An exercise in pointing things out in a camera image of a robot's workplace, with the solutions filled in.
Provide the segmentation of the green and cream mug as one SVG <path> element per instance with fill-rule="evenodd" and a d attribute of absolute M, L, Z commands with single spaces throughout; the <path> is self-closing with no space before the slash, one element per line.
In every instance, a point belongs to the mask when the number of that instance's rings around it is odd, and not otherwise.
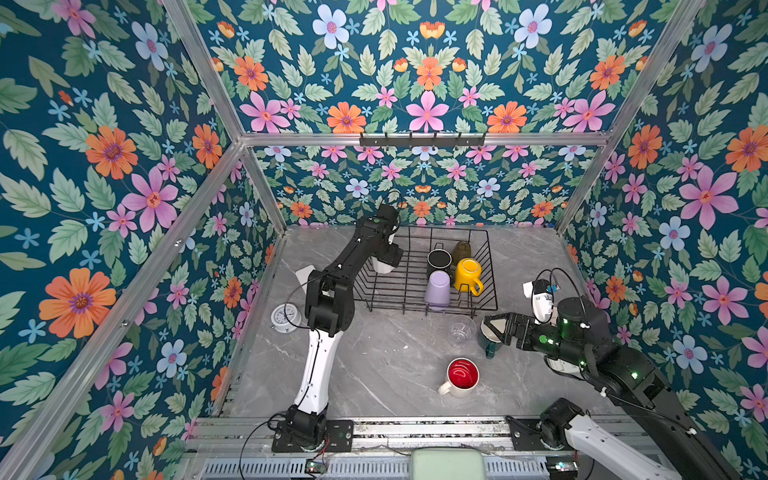
<path fill-rule="evenodd" d="M 486 318 L 480 324 L 478 343 L 487 359 L 493 359 L 496 352 L 505 345 L 504 333 L 506 320 L 503 318 Z"/>

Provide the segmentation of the black mug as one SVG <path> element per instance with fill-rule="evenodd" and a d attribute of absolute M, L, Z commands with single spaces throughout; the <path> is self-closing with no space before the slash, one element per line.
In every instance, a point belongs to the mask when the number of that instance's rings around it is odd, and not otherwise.
<path fill-rule="evenodd" d="M 443 242 L 437 242 L 435 246 L 427 254 L 427 277 L 430 277 L 437 271 L 448 273 L 453 257 L 451 253 L 445 248 Z"/>

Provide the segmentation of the yellow plastic mug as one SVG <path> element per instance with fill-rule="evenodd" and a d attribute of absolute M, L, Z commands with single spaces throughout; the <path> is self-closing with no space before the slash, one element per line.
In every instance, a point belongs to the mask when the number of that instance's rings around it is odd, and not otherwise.
<path fill-rule="evenodd" d="M 464 258 L 456 266 L 454 288 L 475 297 L 480 296 L 485 286 L 481 280 L 483 270 L 481 264 L 473 258 Z"/>

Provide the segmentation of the lavender plastic cup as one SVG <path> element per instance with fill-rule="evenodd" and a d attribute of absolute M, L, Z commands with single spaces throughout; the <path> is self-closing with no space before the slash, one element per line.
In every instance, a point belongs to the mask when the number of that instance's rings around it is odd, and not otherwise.
<path fill-rule="evenodd" d="M 448 273 L 435 270 L 428 278 L 424 301 L 432 311 L 444 311 L 450 306 L 451 280 Z"/>

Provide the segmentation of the gold glitter cup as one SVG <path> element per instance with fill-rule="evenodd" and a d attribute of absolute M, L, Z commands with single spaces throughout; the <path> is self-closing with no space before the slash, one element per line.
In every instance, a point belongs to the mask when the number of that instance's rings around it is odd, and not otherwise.
<path fill-rule="evenodd" d="M 459 241 L 455 245 L 455 247 L 454 247 L 454 249 L 453 249 L 453 251 L 451 253 L 451 256 L 452 256 L 452 264 L 454 266 L 457 266 L 460 261 L 462 261 L 462 260 L 464 260 L 466 258 L 471 258 L 472 257 L 472 247 L 471 247 L 470 243 L 467 242 L 467 241 Z"/>

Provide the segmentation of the cream ceramic mug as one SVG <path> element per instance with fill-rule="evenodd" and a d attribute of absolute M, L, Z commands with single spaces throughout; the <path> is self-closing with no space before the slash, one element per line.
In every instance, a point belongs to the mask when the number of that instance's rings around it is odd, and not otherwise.
<path fill-rule="evenodd" d="M 377 258 L 372 259 L 372 265 L 373 265 L 374 271 L 380 275 L 387 275 L 395 269 L 394 266 L 383 263 Z"/>

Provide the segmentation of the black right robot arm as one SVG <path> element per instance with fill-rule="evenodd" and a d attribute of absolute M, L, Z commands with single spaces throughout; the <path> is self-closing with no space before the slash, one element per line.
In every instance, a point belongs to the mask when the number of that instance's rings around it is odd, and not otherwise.
<path fill-rule="evenodd" d="M 614 341 L 607 313 L 587 297 L 557 305 L 554 323 L 503 313 L 483 320 L 505 345 L 537 351 L 579 368 L 583 380 L 621 407 L 686 479 L 738 479 L 740 474 L 694 429 L 662 372 L 638 350 Z"/>

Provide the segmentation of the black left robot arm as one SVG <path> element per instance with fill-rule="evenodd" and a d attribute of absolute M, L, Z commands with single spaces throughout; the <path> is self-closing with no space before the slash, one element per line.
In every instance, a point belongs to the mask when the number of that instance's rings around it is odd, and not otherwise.
<path fill-rule="evenodd" d="M 356 221 L 335 260 L 308 274 L 303 327 L 309 332 L 308 357 L 299 392 L 276 427 L 274 451 L 316 451 L 330 443 L 330 377 L 340 340 L 354 319 L 354 283 L 371 258 L 385 266 L 399 265 L 403 249 L 394 242 L 399 225 L 398 209 L 381 205 L 375 214 Z"/>

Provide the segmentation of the clear glass cup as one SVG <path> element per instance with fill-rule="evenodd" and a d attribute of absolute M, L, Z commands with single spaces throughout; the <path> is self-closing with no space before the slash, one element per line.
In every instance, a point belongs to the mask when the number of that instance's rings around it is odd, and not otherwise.
<path fill-rule="evenodd" d="M 448 318 L 448 338 L 452 347 L 460 347 L 476 336 L 476 323 L 472 317 L 453 315 Z"/>

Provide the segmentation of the red interior white mug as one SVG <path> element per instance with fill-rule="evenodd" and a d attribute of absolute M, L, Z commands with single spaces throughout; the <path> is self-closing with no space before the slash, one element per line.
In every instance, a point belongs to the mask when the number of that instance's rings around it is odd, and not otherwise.
<path fill-rule="evenodd" d="M 464 398 L 475 389 L 479 380 L 480 373 L 477 365 L 470 359 L 457 358 L 447 366 L 446 380 L 438 388 L 438 393 L 441 396 Z"/>

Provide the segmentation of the white rectangular box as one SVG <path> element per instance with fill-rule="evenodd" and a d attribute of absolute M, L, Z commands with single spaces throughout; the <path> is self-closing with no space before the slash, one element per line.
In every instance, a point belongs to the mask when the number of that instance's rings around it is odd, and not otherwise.
<path fill-rule="evenodd" d="M 313 271 L 315 271 L 315 267 L 313 265 L 308 265 L 295 271 L 295 276 L 299 281 L 302 291 L 304 293 L 307 293 L 309 276 Z"/>

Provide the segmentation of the white round alarm clock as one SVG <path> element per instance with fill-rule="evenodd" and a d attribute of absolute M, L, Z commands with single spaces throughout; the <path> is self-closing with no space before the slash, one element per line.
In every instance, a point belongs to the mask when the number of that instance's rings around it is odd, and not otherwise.
<path fill-rule="evenodd" d="M 302 316 L 296 305 L 282 303 L 273 309 L 270 320 L 275 331 L 289 334 L 301 326 Z"/>

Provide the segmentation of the pale green box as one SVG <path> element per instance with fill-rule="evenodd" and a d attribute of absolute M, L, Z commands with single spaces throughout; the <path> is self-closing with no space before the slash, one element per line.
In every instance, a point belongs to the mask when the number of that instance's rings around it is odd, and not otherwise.
<path fill-rule="evenodd" d="M 482 454 L 472 449 L 426 448 L 410 457 L 411 480 L 485 480 Z"/>

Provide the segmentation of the metal hook rail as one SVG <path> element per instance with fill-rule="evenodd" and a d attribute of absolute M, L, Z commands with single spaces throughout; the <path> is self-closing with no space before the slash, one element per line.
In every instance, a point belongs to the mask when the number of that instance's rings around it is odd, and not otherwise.
<path fill-rule="evenodd" d="M 457 147 L 483 146 L 485 141 L 485 134 L 464 133 L 382 133 L 360 134 L 358 137 L 360 146 L 394 148 L 437 147 L 438 149 L 453 149 Z"/>

